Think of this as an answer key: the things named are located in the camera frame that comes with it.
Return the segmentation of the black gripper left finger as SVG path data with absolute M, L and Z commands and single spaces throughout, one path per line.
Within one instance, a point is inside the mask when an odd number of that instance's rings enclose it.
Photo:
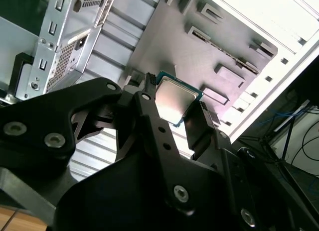
M 183 211 L 188 192 L 176 193 L 174 187 L 185 176 L 173 171 L 177 157 L 168 150 L 177 149 L 168 123 L 159 117 L 155 88 L 150 73 L 145 88 L 135 92 L 97 78 L 2 108 L 0 202 L 38 216 L 55 215 L 62 197 L 76 185 L 67 171 L 76 144 L 112 128 L 122 159 L 141 151 L 152 157 L 166 199 Z

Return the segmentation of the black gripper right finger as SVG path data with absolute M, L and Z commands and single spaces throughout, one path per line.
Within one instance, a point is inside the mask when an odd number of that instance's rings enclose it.
M 245 167 L 232 148 L 230 139 L 218 130 L 204 102 L 194 102 L 184 117 L 192 159 L 218 174 L 211 180 L 218 221 L 228 218 L 226 226 L 239 231 L 266 231 L 258 217 Z

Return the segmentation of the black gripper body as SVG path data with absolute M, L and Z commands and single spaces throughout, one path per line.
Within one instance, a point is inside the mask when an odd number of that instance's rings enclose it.
M 58 203 L 55 231 L 224 231 L 232 214 L 222 177 L 177 150 L 173 171 L 188 201 L 177 210 L 165 197 L 155 160 L 136 152 L 73 186 Z

